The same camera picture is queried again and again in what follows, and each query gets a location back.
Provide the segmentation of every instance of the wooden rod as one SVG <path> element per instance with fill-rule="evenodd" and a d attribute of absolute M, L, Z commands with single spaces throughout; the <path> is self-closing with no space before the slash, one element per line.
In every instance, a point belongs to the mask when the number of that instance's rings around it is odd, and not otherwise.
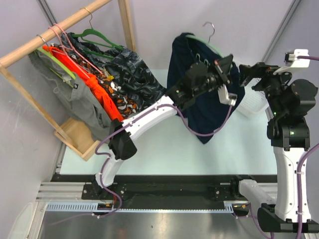
<path fill-rule="evenodd" d="M 129 0 L 118 0 L 127 48 L 136 51 Z"/>
<path fill-rule="evenodd" d="M 54 121 L 54 119 L 42 108 L 41 105 L 25 90 L 25 88 L 18 82 L 18 80 L 0 64 L 0 73 L 5 77 L 9 83 L 44 117 L 63 138 L 65 138 L 74 147 L 77 145 L 73 140 L 66 134 L 66 132 Z"/>
<path fill-rule="evenodd" d="M 95 12 L 97 9 L 101 8 L 105 4 L 109 3 L 111 0 L 95 0 L 93 3 L 89 4 L 86 6 L 86 8 L 91 12 Z M 86 9 L 80 9 L 64 21 L 60 22 L 59 25 L 62 27 L 62 29 L 66 30 L 73 26 L 74 24 L 78 23 L 80 20 L 83 18 L 87 17 L 89 15 L 89 12 Z M 60 28 L 57 26 L 53 27 L 56 32 L 59 34 L 62 32 Z M 55 33 L 51 30 L 48 29 L 44 33 L 40 34 L 42 38 L 48 42 L 52 40 L 56 35 Z M 8 66 L 12 65 L 13 63 L 17 62 L 20 60 L 22 57 L 26 56 L 30 52 L 34 51 L 38 47 L 42 46 L 44 42 L 40 37 L 35 37 L 25 45 L 17 48 L 13 52 L 9 53 L 8 55 L 4 56 L 3 58 L 0 59 L 0 64 L 7 68 Z"/>

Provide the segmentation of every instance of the hanging garment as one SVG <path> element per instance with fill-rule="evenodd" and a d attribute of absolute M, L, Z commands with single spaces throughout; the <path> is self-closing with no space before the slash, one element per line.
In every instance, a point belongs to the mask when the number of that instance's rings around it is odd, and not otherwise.
<path fill-rule="evenodd" d="M 51 54 L 56 57 L 59 61 L 63 63 L 69 70 L 75 72 L 91 89 L 93 95 L 97 98 L 100 104 L 103 106 L 104 110 L 108 114 L 111 120 L 118 119 L 122 121 L 124 118 L 118 111 L 114 102 L 110 98 L 110 96 L 106 93 L 106 91 L 98 84 L 96 76 L 86 72 L 85 70 L 79 70 L 76 66 L 76 63 L 70 60 L 63 51 L 56 47 L 47 47 L 43 46 L 43 49 L 51 52 Z"/>
<path fill-rule="evenodd" d="M 36 51 L 29 54 L 29 59 L 52 87 L 70 117 L 83 121 L 94 140 L 105 139 L 109 135 L 111 120 L 83 80 L 76 75 L 72 88 L 61 79 L 66 72 L 48 56 Z"/>
<path fill-rule="evenodd" d="M 123 47 L 123 50 L 112 48 L 102 51 L 92 43 L 80 42 L 78 38 L 73 38 L 72 34 L 68 33 L 68 37 L 76 50 L 94 65 L 105 68 L 114 76 L 114 82 L 121 86 L 120 92 L 135 101 L 140 111 L 151 106 L 166 92 L 137 53 L 126 47 Z M 66 38 L 64 36 L 61 38 L 68 46 Z M 112 56 L 114 59 L 107 61 L 105 58 L 88 54 L 84 50 Z"/>
<path fill-rule="evenodd" d="M 182 33 L 173 42 L 167 76 L 168 89 L 185 75 L 185 72 L 193 63 L 204 62 L 210 64 L 210 62 L 221 58 L 211 51 L 206 44 L 185 37 L 188 34 L 190 33 Z M 230 70 L 230 78 L 232 84 L 227 86 L 228 92 L 237 94 L 237 102 L 232 109 L 233 113 L 245 95 L 244 88 L 239 86 L 239 71 L 234 62 Z M 228 105 L 220 103 L 216 90 L 197 97 L 195 104 L 184 110 L 183 115 L 188 118 L 188 126 L 192 130 L 199 133 L 211 133 L 222 125 L 228 110 Z M 198 136 L 198 139 L 204 144 L 211 138 L 212 136 Z"/>
<path fill-rule="evenodd" d="M 108 95 L 113 100 L 115 106 L 117 107 L 123 118 L 127 119 L 131 114 L 138 112 L 138 106 L 136 102 L 129 99 L 127 96 L 123 96 L 120 93 L 121 87 L 119 87 L 115 82 L 113 82 L 114 77 L 107 77 L 105 74 L 99 73 L 87 62 L 83 61 L 77 54 L 69 53 L 68 55 L 82 68 L 84 68 L 88 73 L 91 73 L 97 77 L 98 84 L 108 93 Z"/>

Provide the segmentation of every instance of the metal hook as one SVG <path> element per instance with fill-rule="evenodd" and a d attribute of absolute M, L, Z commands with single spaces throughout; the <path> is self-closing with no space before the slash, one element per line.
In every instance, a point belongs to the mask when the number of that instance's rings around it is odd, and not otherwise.
<path fill-rule="evenodd" d="M 214 26 L 214 24 L 213 23 L 211 23 L 210 21 L 207 21 L 207 22 L 205 22 L 204 24 L 203 24 L 203 26 L 206 26 L 207 24 L 210 24 L 212 27 L 213 27 L 213 34 L 211 34 L 210 36 L 209 36 L 209 39 L 208 39 L 208 43 L 210 42 L 210 38 L 215 34 L 215 26 Z"/>
<path fill-rule="evenodd" d="M 89 11 L 89 9 L 87 9 L 86 7 L 82 7 L 82 8 L 80 8 L 80 9 L 85 9 L 85 10 L 87 10 L 87 11 L 89 12 L 89 14 L 91 15 L 91 19 L 89 20 L 89 23 L 90 23 L 91 28 L 93 29 L 92 23 L 91 23 L 91 20 L 92 20 L 92 18 L 93 18 L 92 13 L 91 13 L 91 12 Z"/>
<path fill-rule="evenodd" d="M 40 36 L 39 34 L 37 34 L 36 36 L 40 37 L 42 39 L 42 41 L 45 43 L 45 45 L 47 47 L 49 47 L 48 43 L 44 40 L 44 38 L 42 36 Z"/>

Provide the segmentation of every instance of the wooden base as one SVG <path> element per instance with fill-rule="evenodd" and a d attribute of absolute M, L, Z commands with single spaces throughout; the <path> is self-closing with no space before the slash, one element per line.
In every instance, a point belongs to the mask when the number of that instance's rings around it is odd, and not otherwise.
<path fill-rule="evenodd" d="M 94 150 L 100 143 L 98 140 L 94 141 L 91 136 L 89 128 L 81 121 L 77 121 L 73 118 L 69 118 L 61 128 L 66 134 L 74 141 L 77 147 L 74 147 L 68 141 L 66 141 L 58 131 L 54 132 L 54 135 L 58 137 L 63 143 L 69 146 L 74 152 L 76 152 L 85 161 L 89 160 L 94 154 Z"/>

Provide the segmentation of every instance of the shiny metal floor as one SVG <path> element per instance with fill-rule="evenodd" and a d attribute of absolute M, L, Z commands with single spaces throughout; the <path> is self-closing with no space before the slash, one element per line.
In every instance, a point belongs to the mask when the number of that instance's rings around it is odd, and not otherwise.
<path fill-rule="evenodd" d="M 209 213 L 115 213 L 96 219 L 79 213 L 46 212 L 40 239 L 262 239 L 249 218 Z M 276 234 L 292 239 L 295 234 Z"/>

